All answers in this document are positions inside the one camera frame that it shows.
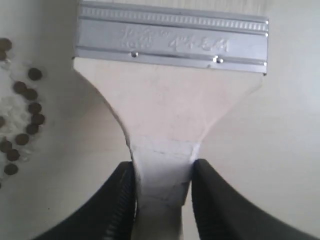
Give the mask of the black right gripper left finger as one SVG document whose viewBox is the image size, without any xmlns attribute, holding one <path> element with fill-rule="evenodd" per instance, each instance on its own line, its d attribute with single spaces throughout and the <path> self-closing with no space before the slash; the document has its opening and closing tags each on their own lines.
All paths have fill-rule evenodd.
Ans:
<svg viewBox="0 0 320 240">
<path fill-rule="evenodd" d="M 135 171 L 123 161 L 81 208 L 36 239 L 130 240 L 135 213 Z"/>
</svg>

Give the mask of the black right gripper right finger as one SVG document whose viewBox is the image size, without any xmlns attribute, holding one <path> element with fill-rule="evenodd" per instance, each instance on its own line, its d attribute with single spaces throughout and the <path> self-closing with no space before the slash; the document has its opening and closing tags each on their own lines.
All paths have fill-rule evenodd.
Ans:
<svg viewBox="0 0 320 240">
<path fill-rule="evenodd" d="M 314 239 L 248 201 L 205 159 L 193 163 L 191 196 L 201 240 Z"/>
</svg>

